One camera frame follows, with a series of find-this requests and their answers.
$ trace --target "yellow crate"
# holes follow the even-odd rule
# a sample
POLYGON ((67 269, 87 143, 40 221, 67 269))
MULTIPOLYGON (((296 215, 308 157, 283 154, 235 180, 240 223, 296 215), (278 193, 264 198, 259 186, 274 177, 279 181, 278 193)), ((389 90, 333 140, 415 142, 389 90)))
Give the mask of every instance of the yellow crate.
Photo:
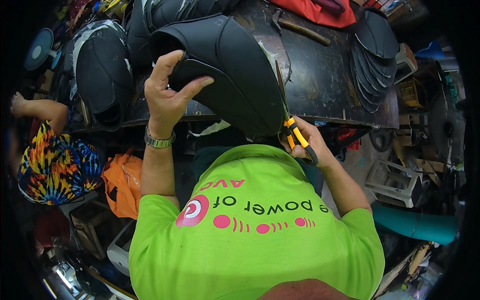
POLYGON ((421 83, 415 78, 400 83, 400 95, 402 96, 406 107, 423 108, 423 106, 419 102, 416 87, 420 84, 421 83))

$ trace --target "hammer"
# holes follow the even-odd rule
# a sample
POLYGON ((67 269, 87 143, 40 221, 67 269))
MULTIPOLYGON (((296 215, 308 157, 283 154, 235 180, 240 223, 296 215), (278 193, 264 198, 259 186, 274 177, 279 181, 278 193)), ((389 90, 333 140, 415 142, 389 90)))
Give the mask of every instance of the hammer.
POLYGON ((328 38, 321 36, 320 34, 314 32, 313 30, 300 26, 296 23, 293 23, 292 21, 280 18, 280 15, 282 13, 283 13, 283 10, 281 8, 277 8, 272 17, 272 22, 276 30, 278 31, 278 34, 282 35, 282 28, 286 28, 286 29, 295 31, 303 36, 309 37, 314 41, 320 42, 325 46, 328 46, 330 44, 330 40, 328 38))

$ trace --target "scissors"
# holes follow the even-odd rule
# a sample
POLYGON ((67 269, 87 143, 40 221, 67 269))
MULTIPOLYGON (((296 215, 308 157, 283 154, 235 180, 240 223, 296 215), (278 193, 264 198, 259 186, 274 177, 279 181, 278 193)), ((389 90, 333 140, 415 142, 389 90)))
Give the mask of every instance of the scissors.
POLYGON ((305 138, 301 135, 300 130, 295 123, 295 120, 290 117, 290 112, 288 110, 287 93, 285 92, 285 86, 283 85, 282 72, 280 71, 280 67, 278 66, 278 61, 275 61, 275 66, 278 86, 280 87, 280 93, 282 94, 283 98, 283 109, 285 112, 285 120, 283 121, 281 133, 283 133, 287 137, 290 149, 293 149, 295 145, 300 145, 303 149, 305 149, 305 151, 310 156, 310 159, 302 158, 302 160, 305 164, 307 164, 307 166, 316 166, 318 164, 317 154, 308 144, 307 140, 305 140, 305 138))

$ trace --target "light fixture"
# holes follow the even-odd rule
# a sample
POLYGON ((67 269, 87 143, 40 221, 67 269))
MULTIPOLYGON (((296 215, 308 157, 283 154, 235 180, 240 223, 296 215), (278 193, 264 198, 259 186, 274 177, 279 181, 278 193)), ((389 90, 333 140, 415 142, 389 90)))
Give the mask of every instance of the light fixture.
POLYGON ((52 294, 53 296, 53 299, 56 299, 57 298, 57 295, 55 295, 55 293, 53 292, 52 288, 50 287, 50 285, 48 284, 48 282, 43 279, 43 283, 45 284, 45 286, 47 287, 48 291, 50 292, 50 294, 52 294))
POLYGON ((57 274, 60 276, 60 279, 63 281, 63 283, 64 283, 69 289, 72 289, 72 285, 70 284, 70 282, 68 282, 68 280, 65 278, 65 276, 63 276, 63 274, 60 272, 60 270, 57 270, 57 274))

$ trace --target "scissor blade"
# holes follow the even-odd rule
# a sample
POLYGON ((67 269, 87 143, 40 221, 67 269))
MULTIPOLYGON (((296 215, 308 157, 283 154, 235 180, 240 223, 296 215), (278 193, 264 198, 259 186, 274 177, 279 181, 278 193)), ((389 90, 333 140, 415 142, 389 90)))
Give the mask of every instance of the scissor blade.
POLYGON ((285 120, 288 120, 290 118, 290 113, 288 111, 288 102, 287 102, 287 93, 285 92, 285 86, 283 85, 283 78, 282 78, 282 72, 280 71, 280 67, 278 65, 278 61, 275 61, 275 67, 276 67, 276 77, 278 79, 278 87, 280 88, 280 93, 282 95, 282 100, 283 100, 283 108, 285 110, 285 120))

